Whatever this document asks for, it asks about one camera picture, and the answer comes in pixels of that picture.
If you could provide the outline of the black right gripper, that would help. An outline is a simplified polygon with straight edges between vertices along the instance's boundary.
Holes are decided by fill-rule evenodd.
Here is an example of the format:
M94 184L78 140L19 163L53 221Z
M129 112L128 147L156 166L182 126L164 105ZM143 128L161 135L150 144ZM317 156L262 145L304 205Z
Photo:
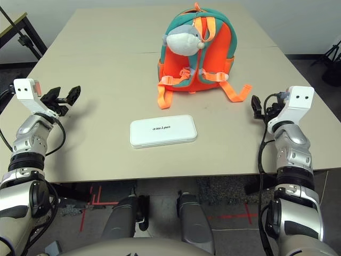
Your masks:
M254 112L254 119L261 119L261 120L271 120L275 118L279 112L281 111L278 103L273 103L272 107L268 107L265 110L265 113L262 113L262 106L261 101L258 96L253 95L251 98L251 106Z

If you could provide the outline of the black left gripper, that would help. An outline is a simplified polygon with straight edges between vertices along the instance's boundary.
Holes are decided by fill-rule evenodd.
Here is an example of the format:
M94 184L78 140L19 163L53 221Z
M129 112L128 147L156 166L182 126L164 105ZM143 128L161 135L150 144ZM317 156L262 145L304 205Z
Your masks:
M77 101L80 96L81 87L73 87L66 98L59 98L60 90L60 87L52 88L40 100L48 109L54 111L59 116L65 116L69 110L66 105L73 105Z

